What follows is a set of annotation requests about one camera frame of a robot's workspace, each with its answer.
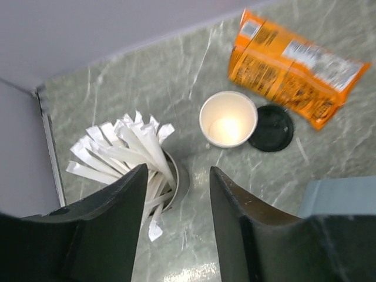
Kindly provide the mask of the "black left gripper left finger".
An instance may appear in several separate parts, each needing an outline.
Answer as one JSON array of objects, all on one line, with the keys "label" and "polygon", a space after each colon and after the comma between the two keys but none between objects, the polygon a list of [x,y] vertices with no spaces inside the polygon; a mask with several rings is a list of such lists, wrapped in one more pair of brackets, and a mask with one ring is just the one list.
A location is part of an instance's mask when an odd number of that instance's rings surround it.
[{"label": "black left gripper left finger", "polygon": [[130,281],[148,169],[45,216],[1,214],[2,281]]}]

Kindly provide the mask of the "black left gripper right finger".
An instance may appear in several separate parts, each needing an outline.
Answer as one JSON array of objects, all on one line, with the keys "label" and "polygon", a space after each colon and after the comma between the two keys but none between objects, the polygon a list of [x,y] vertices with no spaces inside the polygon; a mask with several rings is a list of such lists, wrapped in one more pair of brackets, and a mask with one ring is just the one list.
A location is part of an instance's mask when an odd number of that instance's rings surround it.
[{"label": "black left gripper right finger", "polygon": [[210,200],[223,281],[374,281],[375,216],[301,219],[210,169]]}]

